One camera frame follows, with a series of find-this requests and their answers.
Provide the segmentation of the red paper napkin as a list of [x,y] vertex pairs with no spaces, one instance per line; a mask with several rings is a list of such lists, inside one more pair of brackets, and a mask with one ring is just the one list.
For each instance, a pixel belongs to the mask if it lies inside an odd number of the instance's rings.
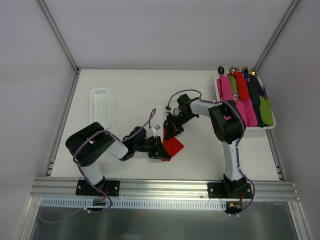
[[171,158],[178,154],[185,146],[176,138],[173,137],[169,140],[162,141],[163,147],[169,153]]

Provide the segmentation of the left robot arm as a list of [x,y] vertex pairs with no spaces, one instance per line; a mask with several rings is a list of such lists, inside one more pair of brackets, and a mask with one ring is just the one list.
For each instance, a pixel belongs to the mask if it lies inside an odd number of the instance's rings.
[[122,162],[131,159],[136,152],[146,153],[150,159],[171,159],[161,137],[147,137],[146,129],[141,126],[136,126],[129,135],[119,140],[99,122],[94,122],[71,135],[65,146],[79,167],[87,189],[93,195],[101,194],[105,188],[106,180],[97,163],[98,158],[105,152]]

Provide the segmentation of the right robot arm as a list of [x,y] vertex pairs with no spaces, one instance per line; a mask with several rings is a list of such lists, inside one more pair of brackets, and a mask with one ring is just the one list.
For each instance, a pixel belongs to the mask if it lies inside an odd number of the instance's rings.
[[236,105],[232,100],[221,102],[202,101],[200,97],[190,98],[182,94],[177,99],[178,115],[168,113],[165,121],[165,140],[170,140],[184,131],[183,125],[199,116],[209,117],[213,131],[221,141],[224,153],[225,171],[223,180],[210,187],[209,195],[223,198],[241,198],[247,191],[247,179],[241,170],[241,140],[246,130]]

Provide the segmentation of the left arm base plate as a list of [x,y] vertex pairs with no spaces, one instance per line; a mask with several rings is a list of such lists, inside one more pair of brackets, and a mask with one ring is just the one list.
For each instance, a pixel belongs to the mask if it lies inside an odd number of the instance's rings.
[[[101,180],[95,185],[96,188],[103,191],[110,197],[118,197],[120,190],[120,181],[118,180]],[[95,190],[85,179],[79,179],[77,182],[76,196],[102,196],[103,194]]]

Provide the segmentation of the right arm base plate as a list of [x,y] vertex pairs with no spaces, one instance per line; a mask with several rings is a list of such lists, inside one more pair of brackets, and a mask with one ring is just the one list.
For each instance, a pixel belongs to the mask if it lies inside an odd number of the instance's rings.
[[207,192],[210,199],[251,199],[253,197],[252,187],[249,183],[232,190],[231,185],[226,182],[209,182]]

